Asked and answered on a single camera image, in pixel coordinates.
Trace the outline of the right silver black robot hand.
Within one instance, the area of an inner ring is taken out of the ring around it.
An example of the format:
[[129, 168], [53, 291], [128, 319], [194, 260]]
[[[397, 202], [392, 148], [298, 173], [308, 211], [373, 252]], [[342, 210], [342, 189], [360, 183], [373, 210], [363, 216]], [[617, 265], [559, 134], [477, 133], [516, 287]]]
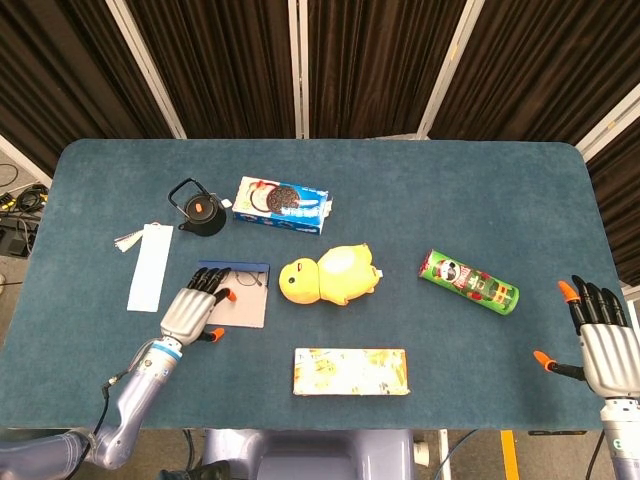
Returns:
[[619, 298], [574, 275], [558, 282], [581, 349], [581, 366], [561, 363], [545, 352], [533, 356], [542, 368], [586, 383], [604, 399], [639, 397], [639, 339]]

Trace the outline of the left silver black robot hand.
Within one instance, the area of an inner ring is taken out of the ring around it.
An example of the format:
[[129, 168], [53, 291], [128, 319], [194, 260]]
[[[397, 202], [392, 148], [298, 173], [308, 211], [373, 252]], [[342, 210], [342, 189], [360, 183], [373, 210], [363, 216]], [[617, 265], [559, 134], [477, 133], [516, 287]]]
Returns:
[[221, 287], [231, 272], [226, 268], [200, 268], [171, 302], [161, 323], [164, 337], [187, 346], [195, 341], [218, 342], [225, 334], [223, 327], [207, 328], [213, 309], [223, 300], [235, 302], [237, 297], [229, 287]]

